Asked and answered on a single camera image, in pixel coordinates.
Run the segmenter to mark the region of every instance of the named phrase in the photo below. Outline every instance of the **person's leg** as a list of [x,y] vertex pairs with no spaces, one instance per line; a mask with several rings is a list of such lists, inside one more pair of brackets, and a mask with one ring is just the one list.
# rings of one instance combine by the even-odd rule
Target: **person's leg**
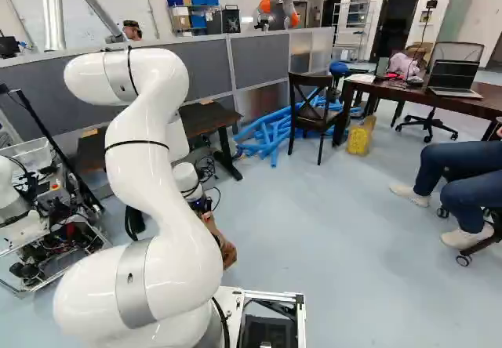
[[420,155],[420,170],[414,187],[391,185],[393,193],[421,207],[429,206],[431,192],[448,168],[455,178],[502,169],[501,142],[432,144]]
[[448,183],[441,202],[458,220],[460,229],[442,235],[454,248],[468,248],[490,237],[493,228],[485,224],[481,207],[502,207],[502,170]]

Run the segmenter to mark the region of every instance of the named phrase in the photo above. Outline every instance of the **computer monitor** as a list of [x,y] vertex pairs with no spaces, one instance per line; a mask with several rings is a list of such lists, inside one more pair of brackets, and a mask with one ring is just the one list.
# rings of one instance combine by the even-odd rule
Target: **computer monitor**
[[479,62],[468,60],[436,60],[427,86],[470,89]]
[[0,37],[0,56],[2,58],[12,58],[20,53],[19,45],[13,36]]

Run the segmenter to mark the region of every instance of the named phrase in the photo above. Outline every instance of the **window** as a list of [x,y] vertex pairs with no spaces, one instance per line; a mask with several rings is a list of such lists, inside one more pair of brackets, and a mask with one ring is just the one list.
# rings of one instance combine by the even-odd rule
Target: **window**
[[370,0],[351,0],[348,6],[347,27],[364,27]]

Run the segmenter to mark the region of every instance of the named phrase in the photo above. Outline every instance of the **white sneaker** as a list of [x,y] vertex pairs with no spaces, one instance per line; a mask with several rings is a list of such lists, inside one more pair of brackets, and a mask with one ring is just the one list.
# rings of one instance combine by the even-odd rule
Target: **white sneaker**
[[455,229],[453,232],[444,233],[441,235],[441,241],[446,246],[464,250],[476,245],[478,242],[492,237],[494,233],[493,227],[485,223],[483,230],[479,233],[468,233],[460,228]]
[[416,205],[420,207],[428,207],[429,201],[431,200],[431,196],[422,197],[421,195],[415,194],[413,188],[411,186],[401,185],[401,184],[391,184],[389,185],[391,191],[403,198],[407,198]]

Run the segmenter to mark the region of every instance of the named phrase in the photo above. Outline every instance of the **concrete floor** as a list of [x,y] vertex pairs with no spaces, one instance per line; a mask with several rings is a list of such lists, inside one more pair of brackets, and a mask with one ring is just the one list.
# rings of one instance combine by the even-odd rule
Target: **concrete floor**
[[[502,85],[498,74],[478,79]],[[424,147],[424,132],[389,128],[395,104],[383,101],[373,148],[365,158],[326,146],[316,165],[318,141],[297,140],[291,157],[283,143],[278,167],[244,158],[244,180],[218,180],[219,228],[238,248],[238,262],[223,285],[273,292],[304,292],[309,347],[483,348],[500,346],[502,248],[488,248],[463,268],[439,240],[455,220],[417,208],[388,191],[410,183]],[[406,112],[430,108],[407,104]],[[459,140],[481,137],[487,121],[439,111],[460,130]],[[435,131],[434,142],[449,136]],[[126,242],[124,206],[105,202],[114,243]],[[146,235],[155,233],[150,224]],[[81,347],[62,336],[52,318],[53,287],[24,300],[0,290],[0,346]]]

